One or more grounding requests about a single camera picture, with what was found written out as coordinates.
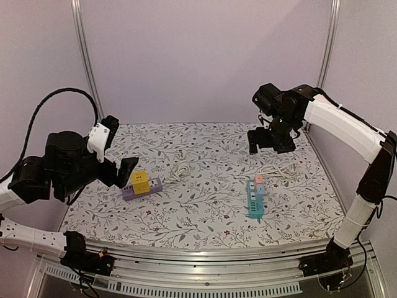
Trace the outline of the blue cube adapter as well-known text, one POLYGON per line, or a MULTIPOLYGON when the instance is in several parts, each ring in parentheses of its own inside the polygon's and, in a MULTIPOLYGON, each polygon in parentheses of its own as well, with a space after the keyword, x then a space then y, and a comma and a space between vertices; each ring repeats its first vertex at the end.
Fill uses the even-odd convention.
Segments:
POLYGON ((257 184, 251 193, 251 199, 254 199, 256 201, 263 201, 264 199, 264 186, 262 184, 257 184))

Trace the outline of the yellow cube plug adapter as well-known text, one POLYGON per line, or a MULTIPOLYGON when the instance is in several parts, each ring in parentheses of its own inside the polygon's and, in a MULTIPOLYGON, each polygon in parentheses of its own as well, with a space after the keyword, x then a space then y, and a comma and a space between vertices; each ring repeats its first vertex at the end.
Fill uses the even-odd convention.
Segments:
POLYGON ((131 174, 132 188, 136 195, 150 192, 150 186, 146 171, 134 171, 131 174))

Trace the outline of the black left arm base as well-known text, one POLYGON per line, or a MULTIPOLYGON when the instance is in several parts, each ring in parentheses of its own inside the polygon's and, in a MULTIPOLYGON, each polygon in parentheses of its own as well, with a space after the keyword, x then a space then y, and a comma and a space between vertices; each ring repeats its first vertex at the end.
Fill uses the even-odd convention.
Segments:
POLYGON ((108 248, 103 247, 98 252, 87 251, 86 241, 78 232, 67 231, 64 257, 60 264, 77 271, 84 271, 102 276, 110 276, 115 263, 115 258, 108 253, 108 248))

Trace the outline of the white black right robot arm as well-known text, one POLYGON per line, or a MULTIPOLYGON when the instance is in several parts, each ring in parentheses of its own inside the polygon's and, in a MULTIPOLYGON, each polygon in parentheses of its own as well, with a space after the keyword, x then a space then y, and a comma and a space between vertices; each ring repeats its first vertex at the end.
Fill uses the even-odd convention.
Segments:
POLYGON ((396 134, 370 125, 333 101, 322 89, 306 84, 281 91, 268 83, 255 92, 252 102, 272 120, 268 127, 248 132, 250 154, 256 154, 260 148, 272 148, 278 154, 294 151, 296 146, 290 133, 307 122, 344 142, 368 163, 356 197, 331 240, 334 247, 321 256, 321 266, 333 271, 344 262, 342 249, 351 246, 386 197, 396 162, 396 134))

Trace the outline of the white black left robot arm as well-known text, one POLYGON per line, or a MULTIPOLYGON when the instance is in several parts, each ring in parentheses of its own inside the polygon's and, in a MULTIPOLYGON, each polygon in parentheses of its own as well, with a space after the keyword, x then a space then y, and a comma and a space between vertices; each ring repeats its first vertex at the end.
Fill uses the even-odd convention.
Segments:
MULTIPOLYGON (((81 89, 60 88, 45 96, 28 124, 19 159, 1 178, 1 211, 51 197, 71 205, 94 181, 108 187, 125 187, 139 159, 123 158, 118 165, 105 157, 118 127, 118 119, 111 115, 99 118, 93 98, 81 89), (27 145, 38 112, 51 98, 62 93, 76 93, 87 98, 94 111, 94 125, 85 137, 74 131, 50 133, 43 156, 27 156, 27 145)), ((62 260, 68 258, 78 269, 87 269, 92 264, 85 238, 78 232, 38 230, 1 217, 1 245, 27 246, 62 260)))

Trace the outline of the pink cube adapter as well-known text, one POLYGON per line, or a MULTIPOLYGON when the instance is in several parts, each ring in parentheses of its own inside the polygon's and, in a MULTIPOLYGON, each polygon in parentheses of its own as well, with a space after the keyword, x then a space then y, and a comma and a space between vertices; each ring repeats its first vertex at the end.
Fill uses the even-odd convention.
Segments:
POLYGON ((257 185, 263 185, 263 183, 264 183, 263 176, 259 173, 256 173, 254 176, 254 187, 256 187, 257 185))

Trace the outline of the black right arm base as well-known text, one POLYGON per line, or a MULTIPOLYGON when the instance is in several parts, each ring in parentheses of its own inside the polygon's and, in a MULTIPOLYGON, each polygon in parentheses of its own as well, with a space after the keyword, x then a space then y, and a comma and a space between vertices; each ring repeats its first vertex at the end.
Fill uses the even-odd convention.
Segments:
POLYGON ((333 238, 326 246, 323 253, 304 256, 299 259, 298 269, 304 277, 330 273, 339 270, 339 273, 328 275, 319 279, 321 287, 327 291, 339 290, 345 282, 346 274, 342 269, 349 270, 353 265, 349 248, 341 248, 335 244, 333 238))

